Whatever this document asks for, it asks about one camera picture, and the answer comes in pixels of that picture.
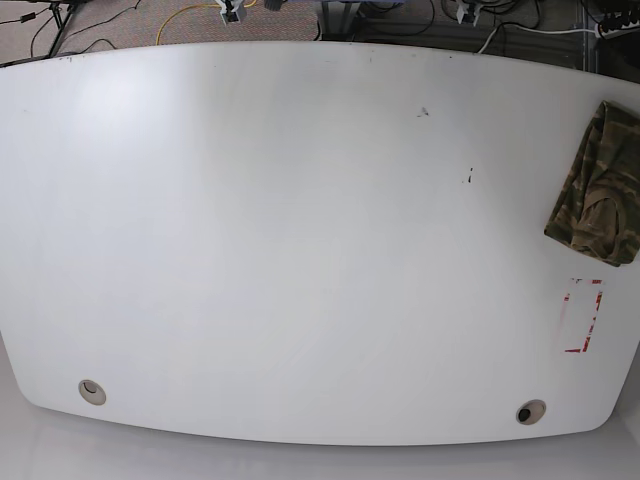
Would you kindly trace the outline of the camouflage t-shirt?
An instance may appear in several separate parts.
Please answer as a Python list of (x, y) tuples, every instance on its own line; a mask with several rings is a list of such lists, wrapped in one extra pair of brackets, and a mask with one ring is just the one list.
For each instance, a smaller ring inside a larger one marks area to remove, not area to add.
[(639, 116), (603, 101), (591, 118), (544, 235), (614, 267), (639, 253)]

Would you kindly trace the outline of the red tape rectangle marking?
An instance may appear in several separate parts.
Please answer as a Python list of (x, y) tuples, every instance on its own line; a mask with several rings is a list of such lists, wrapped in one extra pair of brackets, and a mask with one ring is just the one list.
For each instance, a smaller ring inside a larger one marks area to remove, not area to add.
[(572, 278), (563, 299), (559, 345), (564, 353), (588, 350), (604, 295), (604, 281)]

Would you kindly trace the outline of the white power strip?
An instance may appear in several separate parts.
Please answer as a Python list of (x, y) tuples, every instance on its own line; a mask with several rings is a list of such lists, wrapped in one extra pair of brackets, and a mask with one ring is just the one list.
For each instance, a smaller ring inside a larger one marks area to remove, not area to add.
[(595, 34), (597, 38), (609, 39), (618, 36), (637, 33), (639, 31), (639, 18), (629, 16), (605, 17), (597, 25)]

